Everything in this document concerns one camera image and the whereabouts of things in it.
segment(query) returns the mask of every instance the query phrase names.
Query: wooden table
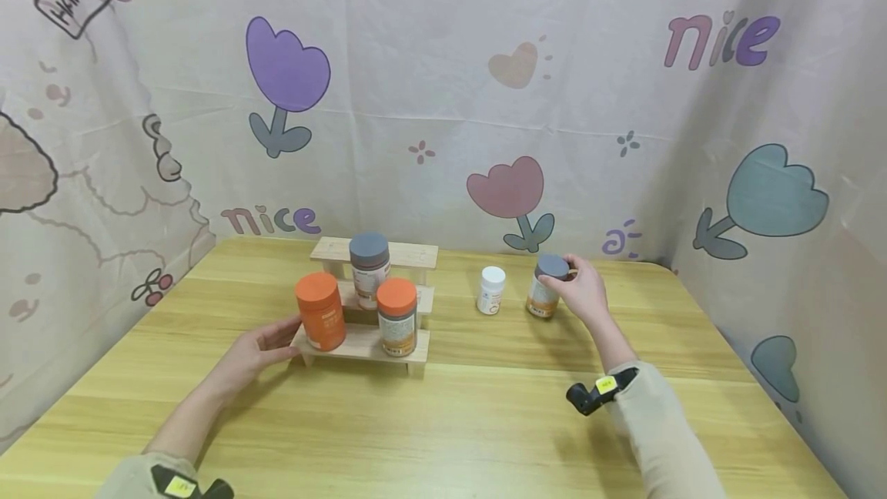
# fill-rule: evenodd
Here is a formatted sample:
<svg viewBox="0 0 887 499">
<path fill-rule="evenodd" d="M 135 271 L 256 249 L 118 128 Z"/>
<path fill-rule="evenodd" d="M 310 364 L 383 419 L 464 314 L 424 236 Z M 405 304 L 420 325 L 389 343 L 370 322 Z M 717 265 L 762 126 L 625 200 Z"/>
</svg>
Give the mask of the wooden table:
<svg viewBox="0 0 887 499">
<path fill-rule="evenodd" d="M 0 497 L 92 497 L 141 451 L 240 332 L 294 311 L 293 284 L 320 266 L 313 243 L 217 246 L 5 456 Z M 480 268 L 507 271 L 502 310 L 474 310 Z M 561 307 L 524 312 L 533 259 L 441 252 L 424 379 L 403 366 L 325 359 L 267 370 L 226 414 L 204 485 L 285 497 L 640 498 L 627 443 L 605 412 L 564 399 L 600 361 Z M 652 264 L 596 263 L 614 316 L 684 404 L 733 499 L 845 497 L 687 290 Z"/>
</svg>

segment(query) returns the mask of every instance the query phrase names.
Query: person's left hand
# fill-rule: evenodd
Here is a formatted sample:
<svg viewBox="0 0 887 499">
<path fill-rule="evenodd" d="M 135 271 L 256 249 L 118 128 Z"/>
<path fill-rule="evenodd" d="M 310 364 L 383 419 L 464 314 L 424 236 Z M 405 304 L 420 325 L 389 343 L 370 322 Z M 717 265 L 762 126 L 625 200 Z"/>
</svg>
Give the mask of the person's left hand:
<svg viewBox="0 0 887 499">
<path fill-rule="evenodd" d="M 290 343 L 301 323 L 302 317 L 297 314 L 247 331 L 234 341 L 200 386 L 226 402 L 233 400 L 268 366 L 298 357 L 299 350 Z"/>
</svg>

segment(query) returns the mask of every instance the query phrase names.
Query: beige sleeve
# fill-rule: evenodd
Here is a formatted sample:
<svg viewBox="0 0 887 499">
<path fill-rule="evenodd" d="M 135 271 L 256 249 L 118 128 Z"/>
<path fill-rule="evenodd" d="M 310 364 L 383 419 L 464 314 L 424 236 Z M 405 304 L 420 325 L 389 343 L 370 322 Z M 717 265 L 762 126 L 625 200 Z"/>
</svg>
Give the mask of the beige sleeve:
<svg viewBox="0 0 887 499">
<path fill-rule="evenodd" d="M 641 361 L 619 366 L 611 375 L 628 368 L 637 368 L 638 375 L 607 410 L 629 435 L 647 498 L 726 499 L 669 383 L 655 366 Z"/>
<path fill-rule="evenodd" d="M 161 464 L 182 476 L 197 480 L 197 471 L 187 460 L 163 453 L 140 454 L 129 457 L 111 472 L 109 479 L 95 493 L 95 499 L 156 499 L 163 497 L 154 487 L 151 467 Z"/>
</svg>

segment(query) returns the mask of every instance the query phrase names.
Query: shelf step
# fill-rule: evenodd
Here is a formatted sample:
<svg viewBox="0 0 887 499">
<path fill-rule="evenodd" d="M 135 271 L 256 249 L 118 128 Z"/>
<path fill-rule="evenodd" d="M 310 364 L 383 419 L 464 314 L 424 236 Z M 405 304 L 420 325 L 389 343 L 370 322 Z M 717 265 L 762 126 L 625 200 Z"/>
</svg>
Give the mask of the shelf step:
<svg viewBox="0 0 887 499">
<path fill-rule="evenodd" d="M 344 237 L 321 237 L 311 252 L 311 259 L 323 262 L 350 262 L 351 255 L 348 250 L 350 243 L 351 240 Z M 437 268 L 437 249 L 437 246 L 389 243 L 391 266 L 434 270 Z"/>
<path fill-rule="evenodd" d="M 428 360 L 428 342 L 431 332 L 419 330 L 419 342 L 408 357 L 389 357 L 381 346 L 381 332 L 377 326 L 345 324 L 345 341 L 333 351 L 317 351 L 308 342 L 305 327 L 299 328 L 293 337 L 293 347 L 303 351 L 304 357 L 336 357 L 343 359 L 379 360 L 383 363 L 425 364 Z"/>
<path fill-rule="evenodd" d="M 417 285 L 416 294 L 419 295 L 419 304 L 416 312 L 419 314 L 431 314 L 434 302 L 434 288 L 426 285 Z M 357 306 L 357 292 L 354 290 L 354 282 L 351 280 L 339 280 L 339 295 L 342 296 L 342 306 L 348 310 L 362 310 Z"/>
</svg>

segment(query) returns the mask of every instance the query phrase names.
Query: plastic jar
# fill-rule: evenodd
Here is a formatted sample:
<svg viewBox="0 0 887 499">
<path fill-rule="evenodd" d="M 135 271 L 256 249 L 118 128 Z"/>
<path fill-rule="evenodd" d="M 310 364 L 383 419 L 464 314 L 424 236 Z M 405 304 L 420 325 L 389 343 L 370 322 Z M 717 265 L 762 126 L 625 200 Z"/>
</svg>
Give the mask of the plastic jar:
<svg viewBox="0 0 887 499">
<path fill-rule="evenodd" d="M 379 286 L 379 330 L 383 351 L 392 357 L 406 357 L 416 349 L 416 287 L 410 280 L 393 277 Z"/>
<path fill-rule="evenodd" d="M 477 310 L 484 314 L 495 314 L 502 302 L 504 270 L 498 266 L 487 266 L 480 271 L 480 293 L 477 295 Z"/>
<path fill-rule="evenodd" d="M 319 351 L 332 351 L 345 340 L 345 316 L 339 283 L 332 273 L 309 273 L 296 284 L 296 301 L 308 342 Z"/>
<path fill-rule="evenodd" d="M 539 255 L 536 271 L 533 273 L 533 281 L 530 284 L 530 293 L 527 294 L 527 311 L 539 318 L 553 317 L 554 309 L 557 308 L 561 296 L 539 282 L 539 276 L 552 276 L 555 279 L 567 281 L 569 273 L 570 265 L 566 260 L 556 254 Z"/>
<path fill-rule="evenodd" d="M 391 271 L 391 255 L 387 239 L 378 232 L 368 231 L 351 238 L 351 279 L 357 293 L 357 306 L 366 310 L 376 308 L 376 291 Z"/>
</svg>

